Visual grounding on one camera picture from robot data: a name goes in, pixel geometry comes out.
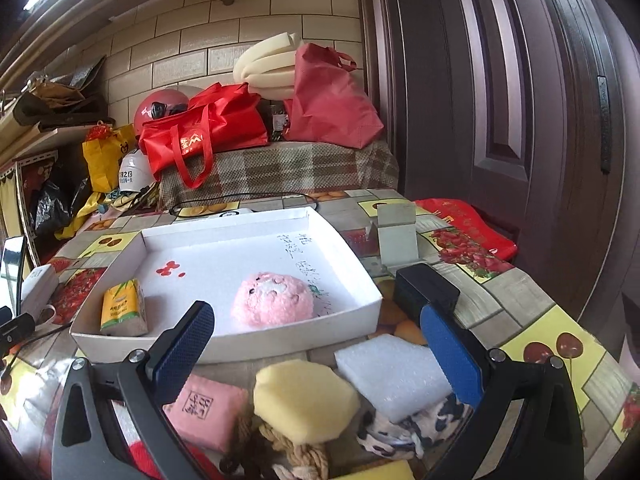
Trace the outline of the white charger box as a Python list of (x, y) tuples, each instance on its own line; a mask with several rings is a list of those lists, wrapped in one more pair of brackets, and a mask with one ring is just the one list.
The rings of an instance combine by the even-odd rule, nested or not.
[(53, 323), (56, 315), (51, 298), (58, 288), (58, 274), (52, 264), (37, 266), (24, 279), (21, 292), (21, 312), (28, 313), (36, 326)]

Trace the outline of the brown paper bag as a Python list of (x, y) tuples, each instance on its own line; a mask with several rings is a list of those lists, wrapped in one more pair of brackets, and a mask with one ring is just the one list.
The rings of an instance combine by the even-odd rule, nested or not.
[(84, 96), (78, 89), (52, 81), (41, 81), (24, 92), (13, 105), (11, 116), (21, 127), (40, 131), (111, 122), (103, 96)]

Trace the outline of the yellow bag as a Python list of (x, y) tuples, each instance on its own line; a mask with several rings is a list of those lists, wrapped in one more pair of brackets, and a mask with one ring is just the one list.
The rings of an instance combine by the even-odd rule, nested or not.
[(89, 129), (82, 142), (82, 154), (93, 192), (106, 194), (118, 187), (120, 163), (136, 145), (136, 132), (131, 124), (113, 128), (99, 122)]

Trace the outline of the cow print cloth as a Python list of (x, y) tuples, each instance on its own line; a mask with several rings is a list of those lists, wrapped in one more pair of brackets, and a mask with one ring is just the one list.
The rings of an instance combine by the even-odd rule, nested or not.
[(422, 460), (426, 451), (450, 440), (471, 412), (454, 393), (400, 422), (391, 422), (380, 412), (365, 412), (356, 440), (365, 451), (386, 460)]

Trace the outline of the white round device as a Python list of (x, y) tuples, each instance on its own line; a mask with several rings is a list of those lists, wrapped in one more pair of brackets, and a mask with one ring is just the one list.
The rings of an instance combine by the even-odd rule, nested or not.
[(240, 214), (252, 214), (254, 211), (252, 211), (250, 208), (238, 208), (238, 209), (229, 209), (229, 210), (224, 210), (221, 212), (218, 212), (218, 214), (216, 214), (217, 217), (232, 217), (232, 216), (239, 216)]

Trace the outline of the fruit print tablecloth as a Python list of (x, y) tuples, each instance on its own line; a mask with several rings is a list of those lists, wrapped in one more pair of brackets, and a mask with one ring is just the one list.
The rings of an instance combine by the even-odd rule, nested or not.
[[(254, 211), (316, 205), (323, 218), (348, 241), (385, 297), (392, 293), (392, 274), (381, 266), (374, 238), (376, 207), (401, 202), (391, 190), (356, 190), (300, 195), (267, 196), (243, 200), (222, 198), (211, 204), (194, 203), (190, 214), (204, 217), (221, 211), (248, 208)], [(600, 345), (593, 330), (583, 330), (524, 271), (513, 268), (500, 274), (475, 275), (467, 266), (437, 258), (440, 251), (431, 232), (452, 225), (451, 218), (435, 219), (434, 210), (416, 213), (419, 252), (460, 289), (456, 313), (461, 322), (486, 346), (507, 346), (512, 356), (526, 344), (539, 340), (549, 349), (564, 332), (582, 338), (584, 348), (594, 353), (596, 362), (588, 366), (586, 379), (576, 387), (584, 426), (585, 475), (589, 479), (635, 479), (639, 475), (639, 378)], [(81, 300), (96, 284), (122, 249), (118, 234), (164, 226), (174, 220), (170, 214), (95, 214), (69, 240), (55, 240), (42, 254), (55, 267), (60, 287), (56, 301), (68, 322)], [(53, 419), (62, 392), (62, 382), (78, 347), (69, 333), (51, 326), (46, 338), (22, 351), (13, 351), (7, 360), (11, 376), (2, 386), (1, 405), (6, 412), (3, 425), (29, 468), (39, 478), (50, 474)]]

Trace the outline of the red plush apple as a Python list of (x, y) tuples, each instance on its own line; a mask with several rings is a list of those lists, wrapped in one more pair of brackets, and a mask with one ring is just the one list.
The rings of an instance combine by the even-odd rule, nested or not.
[(217, 466), (194, 444), (179, 437), (158, 439), (151, 445), (130, 445), (134, 466), (152, 479), (222, 479)]

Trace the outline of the wooden shelf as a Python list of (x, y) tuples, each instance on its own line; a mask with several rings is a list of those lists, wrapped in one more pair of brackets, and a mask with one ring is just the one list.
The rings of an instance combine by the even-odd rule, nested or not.
[(85, 139), (87, 132), (93, 125), (55, 128), (41, 131), (39, 126), (32, 127), (21, 136), (10, 142), (1, 150), (1, 166), (32, 155), (62, 148), (70, 144), (77, 144)]

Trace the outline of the red glossy tote bag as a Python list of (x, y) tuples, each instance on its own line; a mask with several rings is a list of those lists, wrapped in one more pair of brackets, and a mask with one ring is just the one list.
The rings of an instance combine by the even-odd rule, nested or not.
[(154, 179), (172, 168), (194, 190), (212, 172), (216, 154), (267, 145), (259, 102), (247, 84), (216, 82), (191, 98), (183, 112), (146, 122), (139, 145)]

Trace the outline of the dark red fabric bag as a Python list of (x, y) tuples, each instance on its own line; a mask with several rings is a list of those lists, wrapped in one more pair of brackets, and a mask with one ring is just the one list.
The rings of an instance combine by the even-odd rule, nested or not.
[(303, 44), (296, 50), (293, 97), (284, 102), (290, 120), (285, 140), (361, 150), (380, 137), (384, 125), (352, 78), (356, 68), (350, 55), (330, 47)]

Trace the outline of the red bag on chair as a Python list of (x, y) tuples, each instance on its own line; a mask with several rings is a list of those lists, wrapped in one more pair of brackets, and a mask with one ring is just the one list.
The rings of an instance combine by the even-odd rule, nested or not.
[(426, 211), (445, 220), (456, 229), (471, 237), (494, 256), (512, 260), (518, 253), (513, 240), (491, 229), (489, 224), (468, 203), (454, 198), (427, 198), (414, 202)]

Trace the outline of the cream foam tubes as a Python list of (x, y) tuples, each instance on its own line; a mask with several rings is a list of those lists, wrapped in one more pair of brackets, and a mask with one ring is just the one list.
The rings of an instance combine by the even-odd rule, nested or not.
[(233, 79), (265, 100), (285, 101), (294, 94), (295, 58), (300, 46), (294, 32), (281, 32), (248, 48), (235, 62)]

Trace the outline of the white cardboard box tray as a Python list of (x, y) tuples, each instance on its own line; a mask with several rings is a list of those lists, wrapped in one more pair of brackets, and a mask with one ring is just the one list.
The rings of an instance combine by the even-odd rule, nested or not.
[[(244, 278), (288, 274), (314, 292), (307, 321), (253, 330), (230, 315)], [(107, 289), (135, 278), (149, 331), (139, 337), (100, 332)], [(310, 207), (179, 221), (137, 233), (108, 265), (79, 308), (70, 334), (96, 362), (118, 362), (150, 348), (194, 301), (207, 302), (215, 328), (202, 364), (285, 356), (367, 336), (378, 325), (382, 295), (337, 230)]]

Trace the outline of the braided rope toy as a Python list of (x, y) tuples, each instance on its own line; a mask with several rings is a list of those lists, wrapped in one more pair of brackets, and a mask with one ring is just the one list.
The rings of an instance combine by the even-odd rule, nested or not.
[(252, 413), (235, 424), (230, 451), (220, 460), (226, 479), (328, 480), (330, 461), (320, 444), (294, 444)]

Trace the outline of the black power cube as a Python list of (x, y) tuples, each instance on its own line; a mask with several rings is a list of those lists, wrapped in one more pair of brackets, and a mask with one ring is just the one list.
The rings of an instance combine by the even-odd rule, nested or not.
[(426, 263), (405, 266), (395, 274), (393, 302), (416, 324), (425, 306), (454, 312), (460, 290)]

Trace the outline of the white helmet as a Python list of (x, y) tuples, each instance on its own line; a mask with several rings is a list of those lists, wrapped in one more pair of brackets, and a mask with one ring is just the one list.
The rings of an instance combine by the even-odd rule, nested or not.
[(155, 182), (149, 159), (141, 150), (132, 151), (122, 159), (118, 182), (122, 192), (131, 193), (140, 192)]

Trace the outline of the pink plush ball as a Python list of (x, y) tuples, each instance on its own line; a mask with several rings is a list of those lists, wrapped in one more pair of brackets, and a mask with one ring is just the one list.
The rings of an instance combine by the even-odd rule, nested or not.
[(259, 272), (242, 281), (230, 315), (236, 325), (249, 328), (303, 322), (314, 315), (314, 295), (294, 276)]

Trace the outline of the white foam block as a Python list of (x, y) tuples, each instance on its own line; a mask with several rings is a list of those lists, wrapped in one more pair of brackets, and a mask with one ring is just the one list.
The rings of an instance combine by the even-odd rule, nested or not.
[(337, 369), (390, 422), (439, 404), (452, 388), (427, 346), (381, 335), (334, 353)]

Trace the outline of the smartphone on stand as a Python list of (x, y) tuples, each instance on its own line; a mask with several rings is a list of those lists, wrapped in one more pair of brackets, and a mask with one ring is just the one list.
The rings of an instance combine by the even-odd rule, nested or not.
[(1, 255), (1, 305), (8, 307), (13, 316), (21, 314), (25, 258), (25, 237), (7, 238)]

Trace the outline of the yellow octagonal sponge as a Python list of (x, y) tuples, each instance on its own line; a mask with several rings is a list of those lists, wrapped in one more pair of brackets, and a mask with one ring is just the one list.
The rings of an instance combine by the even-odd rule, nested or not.
[(356, 389), (325, 365), (289, 360), (256, 374), (254, 413), (295, 445), (337, 439), (360, 410)]

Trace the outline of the pink tissue pack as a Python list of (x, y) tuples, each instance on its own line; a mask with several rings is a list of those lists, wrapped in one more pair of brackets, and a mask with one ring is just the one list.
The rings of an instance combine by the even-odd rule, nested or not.
[(200, 448), (228, 453), (248, 405), (246, 389), (191, 374), (163, 411), (178, 435)]

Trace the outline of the plaid covered furniture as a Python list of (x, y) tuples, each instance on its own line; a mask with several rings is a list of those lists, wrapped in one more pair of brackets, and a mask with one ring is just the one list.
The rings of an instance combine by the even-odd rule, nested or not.
[(280, 194), (397, 188), (398, 179), (398, 162), (383, 141), (362, 150), (281, 141), (216, 154), (212, 172), (195, 190), (183, 183), (177, 169), (164, 169), (160, 203), (171, 209)]

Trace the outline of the pink helmet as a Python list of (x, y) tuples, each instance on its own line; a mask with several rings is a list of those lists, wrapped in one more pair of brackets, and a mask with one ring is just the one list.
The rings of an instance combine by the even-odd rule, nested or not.
[(134, 130), (137, 136), (147, 122), (184, 112), (189, 106), (189, 98), (181, 91), (169, 88), (149, 94), (134, 112)]

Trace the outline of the folded metal stand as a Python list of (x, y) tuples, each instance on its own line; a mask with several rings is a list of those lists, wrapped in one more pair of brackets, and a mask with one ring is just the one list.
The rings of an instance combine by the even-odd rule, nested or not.
[(377, 204), (378, 249), (383, 266), (408, 266), (419, 260), (416, 205), (410, 202)]

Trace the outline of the black plastic bag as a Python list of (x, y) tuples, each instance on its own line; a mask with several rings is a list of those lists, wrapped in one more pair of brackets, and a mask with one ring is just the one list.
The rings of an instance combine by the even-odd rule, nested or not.
[(36, 237), (52, 235), (72, 223), (92, 193), (89, 178), (77, 184), (47, 180), (30, 206), (29, 222)]

